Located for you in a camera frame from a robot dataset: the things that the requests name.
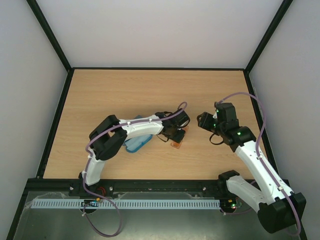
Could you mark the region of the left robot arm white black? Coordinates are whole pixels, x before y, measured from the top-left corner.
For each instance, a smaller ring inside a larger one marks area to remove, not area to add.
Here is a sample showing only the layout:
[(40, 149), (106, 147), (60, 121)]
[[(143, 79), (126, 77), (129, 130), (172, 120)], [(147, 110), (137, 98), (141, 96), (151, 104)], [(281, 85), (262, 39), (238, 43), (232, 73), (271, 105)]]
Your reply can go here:
[(190, 117), (182, 108), (130, 120), (108, 116), (89, 135), (88, 162), (81, 173), (84, 183), (87, 186), (98, 183), (106, 161), (113, 158), (126, 141), (145, 135), (163, 135), (165, 142), (171, 140), (179, 144), (189, 123)]

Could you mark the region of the orange sunglasses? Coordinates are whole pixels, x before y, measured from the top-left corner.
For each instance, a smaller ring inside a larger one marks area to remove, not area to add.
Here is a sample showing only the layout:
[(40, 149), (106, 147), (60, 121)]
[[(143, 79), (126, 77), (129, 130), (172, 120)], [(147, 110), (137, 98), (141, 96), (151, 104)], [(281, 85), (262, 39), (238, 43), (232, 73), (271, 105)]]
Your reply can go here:
[(175, 149), (179, 149), (179, 148), (181, 147), (182, 143), (183, 143), (182, 140), (181, 140), (180, 142), (172, 141), (172, 142), (170, 143), (170, 146), (173, 147), (173, 148), (175, 148)]

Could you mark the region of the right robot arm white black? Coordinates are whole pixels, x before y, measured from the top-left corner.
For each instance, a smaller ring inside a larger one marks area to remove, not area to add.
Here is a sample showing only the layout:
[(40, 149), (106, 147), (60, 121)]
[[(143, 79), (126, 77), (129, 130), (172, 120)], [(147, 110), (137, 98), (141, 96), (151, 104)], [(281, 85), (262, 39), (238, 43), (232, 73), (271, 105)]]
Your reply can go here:
[(270, 234), (296, 225), (301, 228), (306, 199), (281, 179), (263, 154), (258, 141), (247, 126), (241, 126), (232, 103), (215, 103), (216, 112), (203, 112), (197, 116), (200, 128), (220, 136), (222, 143), (244, 162), (257, 187), (248, 183), (235, 170), (218, 176), (218, 191), (229, 196), (234, 194), (249, 205), (258, 216), (262, 227)]

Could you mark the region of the blue transparent glasses case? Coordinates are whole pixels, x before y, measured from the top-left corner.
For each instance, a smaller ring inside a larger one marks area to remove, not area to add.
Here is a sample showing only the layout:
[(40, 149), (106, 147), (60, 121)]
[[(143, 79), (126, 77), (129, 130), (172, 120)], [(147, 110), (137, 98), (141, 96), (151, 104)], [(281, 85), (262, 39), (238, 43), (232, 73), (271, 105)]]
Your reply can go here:
[(142, 148), (145, 144), (147, 144), (151, 139), (152, 135), (143, 135), (143, 136), (137, 136), (134, 138), (131, 138), (129, 140), (126, 140), (123, 143), (123, 146), (125, 147), (125, 150), (128, 153), (135, 153), (137, 152), (140, 148)]

